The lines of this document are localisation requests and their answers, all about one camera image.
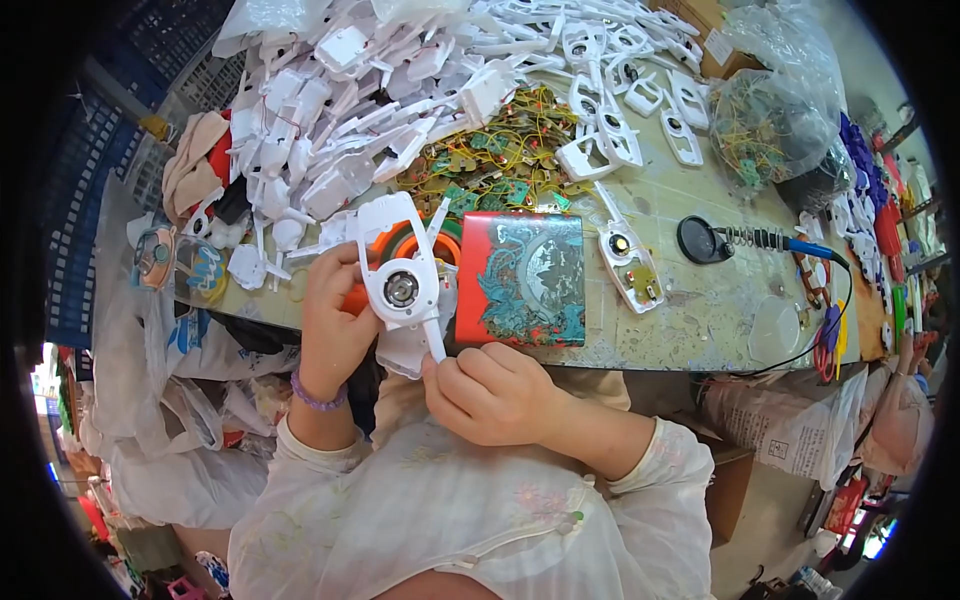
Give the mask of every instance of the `pile of white plastic parts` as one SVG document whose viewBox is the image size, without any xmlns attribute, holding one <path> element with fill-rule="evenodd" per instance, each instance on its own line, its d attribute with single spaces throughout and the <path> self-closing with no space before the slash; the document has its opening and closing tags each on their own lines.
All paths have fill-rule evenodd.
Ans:
<svg viewBox="0 0 960 600">
<path fill-rule="evenodd" d="M 670 12 L 624 0 L 318 0 L 303 2 L 296 15 L 283 12 L 291 4 L 299 6 L 238 1 L 214 46 L 218 56 L 247 50 L 229 153 L 231 180 L 243 174 L 248 183 L 254 259 L 265 258 L 270 224 L 278 252 L 288 257 L 351 238 L 347 214 L 324 228 L 319 244 L 300 248 L 307 225 L 402 173 L 424 145 L 482 129 L 538 72 L 570 82 L 566 100 L 580 116 L 578 139 L 557 159 L 572 180 L 643 165 L 636 133 L 614 99 L 620 94 L 644 116 L 665 100 L 667 139 L 689 142 L 677 158 L 702 163 L 687 126 L 708 125 L 700 86 L 675 70 L 672 90 L 664 90 L 653 75 L 642 77 L 638 63 L 699 73 L 703 51 L 690 38 L 697 30 Z M 389 104 L 371 98 L 378 90 Z M 592 166 L 594 150 L 606 164 Z M 286 276 L 282 256 L 275 258 L 269 271 Z M 245 283 L 259 287 L 263 278 Z"/>
</svg>

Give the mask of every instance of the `white label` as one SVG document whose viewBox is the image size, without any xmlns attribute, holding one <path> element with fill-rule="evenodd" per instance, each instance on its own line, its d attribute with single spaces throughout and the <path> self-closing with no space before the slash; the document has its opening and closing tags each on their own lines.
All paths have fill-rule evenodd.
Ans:
<svg viewBox="0 0 960 600">
<path fill-rule="evenodd" d="M 704 49 L 710 53 L 720 66 L 726 64 L 727 59 L 733 54 L 733 46 L 715 29 L 710 30 L 710 35 L 707 36 L 707 40 L 704 42 Z"/>
</svg>

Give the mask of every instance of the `beige pants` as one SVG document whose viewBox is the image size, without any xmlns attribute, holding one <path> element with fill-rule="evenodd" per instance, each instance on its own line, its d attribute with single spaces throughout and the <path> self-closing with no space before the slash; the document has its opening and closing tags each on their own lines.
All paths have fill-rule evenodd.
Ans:
<svg viewBox="0 0 960 600">
<path fill-rule="evenodd" d="M 578 398 L 599 402 L 622 411 L 630 410 L 630 397 L 623 372 L 572 367 L 546 367 L 554 384 Z M 407 413 L 425 410 L 423 381 L 411 381 L 390 373 L 380 382 L 380 395 L 373 406 L 376 428 L 370 437 L 373 448 L 382 446 Z"/>
</svg>

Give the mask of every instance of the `blue soldering iron handle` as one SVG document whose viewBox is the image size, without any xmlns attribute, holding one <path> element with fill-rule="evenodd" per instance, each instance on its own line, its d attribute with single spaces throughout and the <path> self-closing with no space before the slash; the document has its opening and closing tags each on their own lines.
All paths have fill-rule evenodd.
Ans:
<svg viewBox="0 0 960 600">
<path fill-rule="evenodd" d="M 792 237 L 787 238 L 786 248 L 791 252 L 809 254 L 810 256 L 825 258 L 826 260 L 831 260 L 834 255 L 833 250 L 831 250 L 830 248 L 824 248 L 823 246 L 817 246 L 816 244 L 811 244 L 809 242 L 802 242 Z"/>
</svg>

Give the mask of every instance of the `pink stool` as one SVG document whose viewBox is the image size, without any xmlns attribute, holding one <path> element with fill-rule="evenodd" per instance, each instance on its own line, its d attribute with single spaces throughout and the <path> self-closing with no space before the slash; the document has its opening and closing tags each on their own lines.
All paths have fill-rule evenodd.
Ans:
<svg viewBox="0 0 960 600">
<path fill-rule="evenodd" d="M 186 576 L 180 577 L 177 581 L 167 586 L 167 591 L 174 600 L 205 600 L 206 598 L 204 589 L 194 588 Z"/>
</svg>

